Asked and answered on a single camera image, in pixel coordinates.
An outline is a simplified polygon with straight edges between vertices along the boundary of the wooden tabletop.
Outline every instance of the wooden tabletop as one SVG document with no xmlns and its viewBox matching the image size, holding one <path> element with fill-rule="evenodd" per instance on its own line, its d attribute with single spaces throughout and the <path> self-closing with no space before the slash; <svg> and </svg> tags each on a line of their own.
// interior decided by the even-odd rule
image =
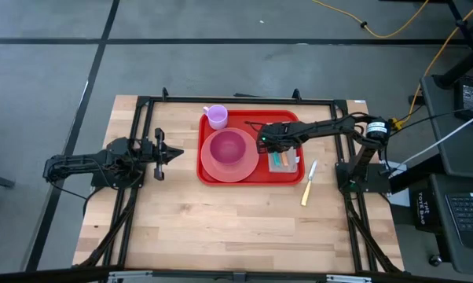
<svg viewBox="0 0 473 283">
<path fill-rule="evenodd" d="M 137 96 L 116 96 L 104 145 L 115 138 L 128 137 L 136 100 Z M 347 103 L 349 112 L 367 112 L 364 101 Z M 162 182 L 153 178 L 154 167 L 148 166 L 138 193 L 126 268 L 354 272 L 347 217 L 336 184 L 334 138 L 316 138 L 303 145 L 307 170 L 318 159 L 306 207 L 300 201 L 308 174 L 296 186 L 206 186 L 196 176 L 198 124 L 203 106 L 163 102 L 154 105 L 149 136 L 153 137 L 154 129 L 161 127 L 165 143 L 184 149 L 184 154 L 163 166 Z M 327 106 L 225 106 L 286 109 L 306 123 L 331 119 Z M 74 263 L 86 259 L 107 233 L 115 199 L 116 191 L 105 188 L 88 203 Z M 375 193 L 366 193 L 365 199 L 372 235 L 402 269 L 388 203 Z M 113 249 L 114 263 L 120 241 L 121 235 Z M 363 265 L 368 269 L 360 235 L 359 243 Z"/>
</svg>

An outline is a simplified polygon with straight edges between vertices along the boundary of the yellow cable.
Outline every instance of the yellow cable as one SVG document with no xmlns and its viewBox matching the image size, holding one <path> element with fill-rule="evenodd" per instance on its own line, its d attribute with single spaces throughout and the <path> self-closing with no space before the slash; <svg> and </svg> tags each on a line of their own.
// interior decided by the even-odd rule
<svg viewBox="0 0 473 283">
<path fill-rule="evenodd" d="M 473 9 L 471 10 L 471 12 L 469 12 L 467 14 L 467 16 L 464 17 L 464 20 L 467 20 L 471 15 L 473 14 Z M 444 49 L 446 48 L 446 45 L 448 45 L 448 42 L 449 40 L 451 40 L 451 38 L 457 33 L 458 31 L 458 27 L 455 28 L 453 30 L 453 32 L 451 33 L 451 35 L 448 36 L 448 38 L 446 39 L 446 41 L 444 41 L 444 44 L 442 44 L 441 46 L 441 49 L 438 51 L 438 53 L 435 55 L 434 59 L 432 59 L 432 62 L 428 65 L 427 67 L 427 70 L 425 70 L 425 73 L 423 74 L 423 76 L 426 76 L 428 75 L 429 71 L 431 70 L 432 66 L 434 65 L 434 63 L 436 62 L 436 60 L 439 58 L 439 56 L 441 55 L 442 51 L 444 51 Z M 404 125 L 404 123 L 406 123 L 409 118 L 411 117 L 411 113 L 413 112 L 413 107 L 415 106 L 415 101 L 416 101 L 416 98 L 418 97 L 418 93 L 420 92 L 420 84 L 418 83 L 418 87 L 416 88 L 416 92 L 415 92 L 415 96 L 413 97 L 412 99 L 412 102 L 411 102 L 411 107 L 409 108 L 409 113 L 408 113 L 408 116 L 406 117 L 406 119 L 402 120 L 402 121 L 397 121 L 396 119 L 394 120 L 394 122 L 396 122 L 394 124 L 394 126 L 397 128 L 397 129 L 400 129 L 402 127 L 402 125 Z"/>
<path fill-rule="evenodd" d="M 329 6 L 323 2 L 320 2 L 318 0 L 312 0 L 313 2 L 319 4 L 319 5 L 322 5 L 326 8 L 329 8 L 329 9 L 333 9 L 335 10 L 336 12 L 340 12 L 340 13 L 344 13 L 345 15 L 349 16 L 349 17 L 352 17 L 354 20 L 356 20 L 359 24 L 362 24 L 364 23 L 362 20 L 360 20 L 359 18 L 357 18 L 354 14 L 351 14 L 351 13 L 348 13 L 347 11 L 343 11 L 341 9 L 338 9 L 338 8 L 335 8 L 333 6 Z M 397 31 L 394 31 L 392 32 L 391 34 L 389 35 L 377 35 L 374 31 L 372 31 L 368 25 L 366 24 L 364 26 L 365 30 L 368 31 L 372 36 L 378 38 L 378 39 L 388 39 L 396 34 L 398 34 L 399 32 L 401 32 L 402 30 L 404 30 L 405 28 L 407 28 L 409 26 L 409 24 L 411 24 L 416 16 L 418 16 L 418 14 L 420 14 L 420 12 L 425 8 L 425 5 L 429 2 L 430 0 L 426 0 L 423 5 L 418 9 L 418 11 L 416 11 L 416 13 L 408 20 L 408 22 L 406 22 L 402 27 L 400 27 Z"/>
</svg>

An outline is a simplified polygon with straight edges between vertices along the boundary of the pink plate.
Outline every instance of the pink plate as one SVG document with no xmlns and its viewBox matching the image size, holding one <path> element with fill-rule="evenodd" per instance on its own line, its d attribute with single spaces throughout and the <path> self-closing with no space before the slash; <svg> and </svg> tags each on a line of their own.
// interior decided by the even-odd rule
<svg viewBox="0 0 473 283">
<path fill-rule="evenodd" d="M 239 134 L 245 141 L 244 156 L 234 164 L 221 164 L 211 154 L 211 143 L 222 132 L 230 131 Z M 201 161 L 205 171 L 212 178 L 221 182 L 238 182 L 248 177 L 258 165 L 259 154 L 255 146 L 255 139 L 241 129 L 226 128 L 212 133 L 202 145 Z"/>
</svg>

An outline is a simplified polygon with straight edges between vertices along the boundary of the gray floor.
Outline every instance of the gray floor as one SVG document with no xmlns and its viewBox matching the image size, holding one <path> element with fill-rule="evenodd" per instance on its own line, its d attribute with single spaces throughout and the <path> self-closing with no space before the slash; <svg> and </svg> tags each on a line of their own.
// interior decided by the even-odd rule
<svg viewBox="0 0 473 283">
<path fill-rule="evenodd" d="M 356 13 L 381 34 L 399 27 L 420 6 L 377 0 L 326 2 Z M 99 38 L 111 3 L 0 1 L 0 37 Z M 458 4 L 464 14 L 473 7 L 468 1 Z M 453 24 L 446 6 L 431 4 L 398 38 L 443 39 Z M 122 0 L 111 38 L 371 37 L 350 18 L 308 0 Z M 171 95 L 240 92 L 266 97 L 289 97 L 297 87 L 304 97 L 364 99 L 374 115 L 403 116 L 409 107 L 407 96 L 437 50 L 438 46 L 107 46 L 75 153 L 101 148 L 115 95 L 156 95 L 163 86 Z M 23 268 L 48 190 L 42 167 L 63 149 L 95 51 L 96 46 L 0 45 L 0 175 L 16 180 L 14 189 L 0 187 L 0 273 Z M 445 71 L 466 53 L 465 48 L 448 48 L 433 72 Z M 422 109 L 413 119 L 426 114 Z M 398 137 L 389 147 L 395 161 L 434 141 L 427 123 Z M 88 194 L 88 186 L 88 176 L 75 176 L 64 188 Z M 70 266 L 82 205 L 80 199 L 62 194 L 40 269 Z M 437 249 L 434 238 L 415 231 L 407 211 L 395 214 L 407 271 L 473 281 L 450 264 L 429 266 L 427 256 Z"/>
</svg>

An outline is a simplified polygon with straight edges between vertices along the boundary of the purple cup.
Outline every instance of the purple cup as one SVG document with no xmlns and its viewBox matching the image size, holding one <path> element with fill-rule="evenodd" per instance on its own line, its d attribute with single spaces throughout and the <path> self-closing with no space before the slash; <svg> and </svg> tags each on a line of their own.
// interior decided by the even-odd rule
<svg viewBox="0 0 473 283">
<path fill-rule="evenodd" d="M 238 133 L 225 130 L 217 133 L 211 142 L 211 155 L 221 164 L 235 164 L 244 157 L 245 140 Z"/>
<path fill-rule="evenodd" d="M 208 123 L 212 129 L 221 130 L 228 125 L 228 110 L 224 106 L 203 107 L 203 112 L 207 115 Z"/>
</svg>

